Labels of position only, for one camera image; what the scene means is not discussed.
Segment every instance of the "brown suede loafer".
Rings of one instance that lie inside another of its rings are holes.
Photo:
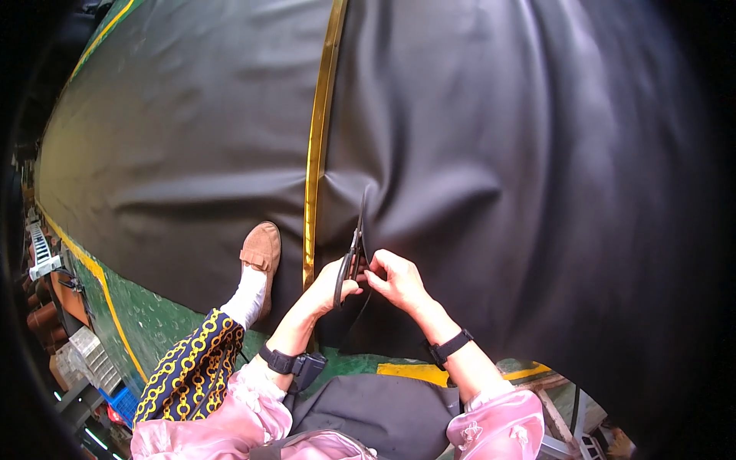
[[[240,260],[243,267],[266,273],[266,293],[263,297],[263,307],[258,320],[268,316],[271,311],[271,285],[281,259],[281,235],[273,222],[261,222],[248,233],[240,251]]]

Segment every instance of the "black leather sheet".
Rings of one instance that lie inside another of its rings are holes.
[[[301,292],[305,162],[330,1],[148,1],[63,94],[40,201],[120,275],[196,311],[234,292],[238,249],[278,224],[271,331]],[[723,280],[708,112],[642,1],[351,0],[336,77],[320,263],[350,244],[416,262],[494,359],[579,383],[642,449],[710,365]],[[323,344],[422,357],[378,296]]]

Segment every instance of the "white sock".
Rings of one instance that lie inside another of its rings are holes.
[[[233,298],[220,307],[233,321],[248,329],[258,319],[266,294],[266,274],[250,265],[243,268],[240,284]]]

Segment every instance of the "person's right hand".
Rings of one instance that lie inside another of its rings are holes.
[[[424,289],[414,262],[407,261],[393,252],[376,251],[370,263],[370,270],[366,270],[365,275],[374,291],[412,317],[420,307],[433,302],[432,297]],[[386,276],[386,281],[381,279],[381,275]]]

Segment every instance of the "pink sheer sleeve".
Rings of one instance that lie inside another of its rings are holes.
[[[544,433],[539,398],[508,382],[477,394],[447,427],[455,460],[534,460]]]
[[[227,382],[222,405],[203,420],[148,420],[135,427],[134,460],[242,460],[252,447],[286,437],[291,414],[285,393],[248,364]]]

